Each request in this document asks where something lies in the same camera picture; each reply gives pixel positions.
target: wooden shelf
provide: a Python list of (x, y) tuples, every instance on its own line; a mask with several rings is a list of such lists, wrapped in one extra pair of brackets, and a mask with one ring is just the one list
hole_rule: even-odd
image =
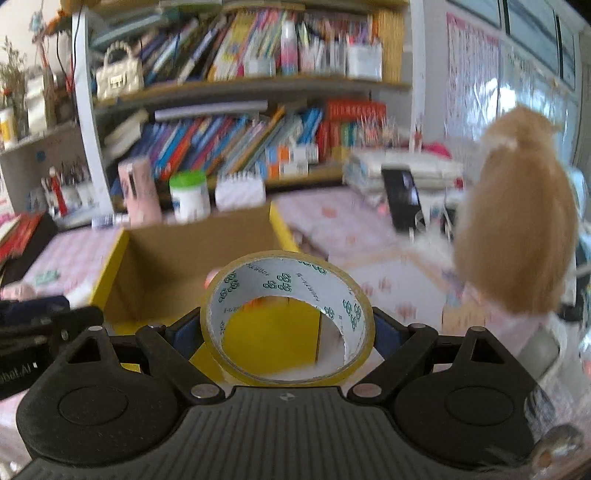
[(352, 80), (343, 77), (273, 77), (240, 78), (227, 82), (187, 82), (182, 85), (167, 82), (150, 86), (139, 92), (118, 98), (95, 102), (95, 115), (111, 115), (115, 111), (125, 111), (146, 106), (162, 105), (167, 102), (194, 101), (212, 102), (224, 99), (230, 101), (245, 95), (258, 95), (289, 92), (310, 92), (317, 94), (369, 93), (384, 90), (410, 90), (407, 83), (373, 82)]
[[(343, 166), (341, 163), (327, 164), (325, 166), (313, 167), (305, 177), (279, 177), (276, 179), (268, 179), (265, 181), (267, 190), (282, 190), (282, 189), (299, 189), (306, 187), (313, 187), (315, 185), (336, 184), (342, 181)], [(216, 188), (217, 179), (209, 179), (207, 181), (207, 188), (213, 192)], [(160, 203), (163, 205), (170, 204), (170, 193), (159, 192)], [(113, 205), (118, 212), (125, 211), (123, 199), (119, 196), (113, 197)]]
[[(72, 4), (72, 11), (76, 12), (80, 9), (80, 0), (76, 0)], [(307, 7), (317, 8), (336, 8), (336, 9), (353, 9), (353, 10), (368, 10), (372, 8), (401, 8), (407, 7), (409, 0), (288, 0), (282, 2), (281, 0), (203, 0), (193, 1), (193, 3), (168, 0), (162, 2), (161, 0), (118, 0), (109, 1), (103, 0), (96, 2), (96, 5), (91, 9), (104, 18), (115, 17), (117, 15), (126, 14), (130, 11), (138, 11), (139, 9), (151, 9), (157, 6), (185, 6), (194, 8), (207, 8), (215, 11), (216, 8), (246, 8), (251, 6), (258, 7), (274, 7), (274, 8), (289, 8), (290, 4), (305, 5)]]
[(18, 144), (15, 147), (9, 147), (6, 150), (0, 151), (0, 157), (3, 157), (4, 155), (10, 155), (11, 153), (18, 151), (19, 149), (26, 147), (27, 145), (33, 145), (48, 137), (52, 137), (53, 135), (56, 135), (65, 130), (69, 130), (70, 128), (75, 128), (76, 125), (77, 124), (74, 121), (69, 121), (60, 124), (56, 127), (52, 127), (49, 130), (45, 130), (42, 133), (29, 135), (28, 137), (19, 140)]

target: pink bottle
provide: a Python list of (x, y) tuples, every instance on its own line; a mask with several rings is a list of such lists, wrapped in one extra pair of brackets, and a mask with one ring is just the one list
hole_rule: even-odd
[(162, 222), (162, 210), (148, 157), (119, 164), (119, 178), (132, 227)]

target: metal screw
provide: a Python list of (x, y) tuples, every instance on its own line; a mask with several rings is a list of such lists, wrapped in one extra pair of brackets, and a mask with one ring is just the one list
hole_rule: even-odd
[(191, 395), (195, 398), (213, 398), (220, 392), (217, 385), (200, 383), (191, 388)]
[(353, 393), (359, 398), (375, 398), (381, 395), (382, 388), (375, 383), (360, 383), (353, 387)]

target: orange cat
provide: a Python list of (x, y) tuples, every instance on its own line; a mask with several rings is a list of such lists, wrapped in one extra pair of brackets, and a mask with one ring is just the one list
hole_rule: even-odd
[(484, 134), (489, 154), (459, 212), (458, 275), (510, 313), (558, 308), (574, 254), (578, 217), (555, 132), (525, 107), (501, 116)]

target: window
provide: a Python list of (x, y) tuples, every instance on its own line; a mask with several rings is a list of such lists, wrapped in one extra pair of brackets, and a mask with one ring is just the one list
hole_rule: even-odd
[(574, 90), (575, 83), (575, 64), (574, 64), (574, 34), (571, 29), (560, 21), (560, 37), (562, 38), (562, 78)]
[(501, 10), (498, 0), (449, 0), (451, 3), (465, 8), (496, 27), (501, 27)]
[(507, 0), (509, 34), (558, 74), (558, 38), (554, 10), (545, 0)]

